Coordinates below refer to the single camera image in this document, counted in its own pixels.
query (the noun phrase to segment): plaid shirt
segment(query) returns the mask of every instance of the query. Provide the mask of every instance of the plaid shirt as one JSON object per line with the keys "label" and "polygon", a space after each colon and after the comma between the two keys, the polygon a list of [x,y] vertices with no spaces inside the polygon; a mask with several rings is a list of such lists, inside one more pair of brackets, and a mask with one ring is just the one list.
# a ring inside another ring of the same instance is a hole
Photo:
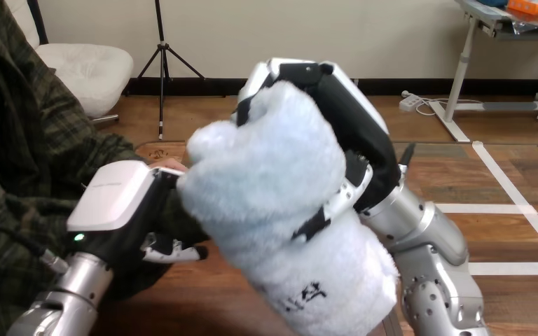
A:
{"label": "plaid shirt", "polygon": [[[123,137],[97,133],[78,100],[28,44],[0,0],[0,225],[64,253],[66,219],[99,167],[140,160]],[[205,238],[171,197],[161,216],[175,238]],[[117,296],[153,284],[165,268],[115,279]],[[53,273],[0,233],[0,335],[47,289]]]}

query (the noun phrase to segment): white robot hand cover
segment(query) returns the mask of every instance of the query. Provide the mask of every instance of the white robot hand cover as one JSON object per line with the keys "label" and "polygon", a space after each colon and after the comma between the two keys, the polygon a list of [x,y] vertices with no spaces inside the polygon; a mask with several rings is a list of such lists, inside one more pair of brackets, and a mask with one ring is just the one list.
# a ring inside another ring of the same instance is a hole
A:
{"label": "white robot hand cover", "polygon": [[248,122],[197,130],[183,206],[297,333],[365,336],[396,303],[397,270],[353,211],[309,241],[292,235],[341,186],[345,158],[313,100],[278,82]]}

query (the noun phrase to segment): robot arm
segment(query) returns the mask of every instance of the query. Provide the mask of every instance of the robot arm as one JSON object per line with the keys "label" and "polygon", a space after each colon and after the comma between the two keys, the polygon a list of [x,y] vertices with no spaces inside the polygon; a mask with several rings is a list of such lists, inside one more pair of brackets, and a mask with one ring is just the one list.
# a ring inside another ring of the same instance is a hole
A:
{"label": "robot arm", "polygon": [[251,98],[261,88],[280,80],[307,92],[331,124],[346,153],[348,181],[354,180],[351,156],[371,165],[372,179],[354,208],[393,255],[401,273],[403,314],[415,334],[491,335],[462,233],[434,203],[405,187],[402,172],[411,154],[397,164],[384,120],[336,64],[296,59],[257,64],[240,91],[236,123],[248,121]]}
{"label": "robot arm", "polygon": [[207,250],[150,232],[168,192],[183,173],[119,161],[98,170],[67,221],[68,267],[40,293],[7,335],[89,335],[115,276],[141,261],[202,260]]}

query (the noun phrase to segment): white wall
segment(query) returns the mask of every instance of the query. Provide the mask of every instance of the white wall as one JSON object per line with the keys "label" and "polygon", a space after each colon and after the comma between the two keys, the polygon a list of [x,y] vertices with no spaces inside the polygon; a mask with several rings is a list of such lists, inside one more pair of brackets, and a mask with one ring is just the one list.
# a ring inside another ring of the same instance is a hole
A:
{"label": "white wall", "polygon": [[[210,78],[270,57],[331,60],[353,78],[452,78],[467,22],[453,0],[161,0],[166,41]],[[133,76],[159,42],[153,0],[40,0],[51,43],[117,46]],[[476,37],[470,78],[538,78],[538,42]],[[146,76],[159,74],[159,58]],[[172,57],[175,77],[194,76]]]}

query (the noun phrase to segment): white tape line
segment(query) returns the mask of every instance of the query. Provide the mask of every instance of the white tape line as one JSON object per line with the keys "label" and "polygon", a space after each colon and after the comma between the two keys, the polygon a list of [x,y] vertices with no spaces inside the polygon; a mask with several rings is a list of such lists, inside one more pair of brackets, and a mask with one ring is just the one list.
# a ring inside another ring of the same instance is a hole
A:
{"label": "white tape line", "polygon": [[538,262],[470,262],[471,275],[538,275]]}
{"label": "white tape line", "polygon": [[436,206],[447,214],[537,214],[530,205],[436,203]]}
{"label": "white tape line", "polygon": [[[522,209],[530,207],[529,202],[523,197],[523,195],[518,191],[514,184],[510,181],[509,177],[502,171],[502,168],[494,161],[492,156],[488,151],[483,147],[483,143],[480,141],[473,142],[473,149],[479,155],[481,161],[485,166],[490,170],[490,173],[496,178],[498,183],[503,187],[504,191],[511,198],[512,202],[520,206]],[[537,214],[528,214],[523,213],[531,226],[538,233],[538,215]]]}

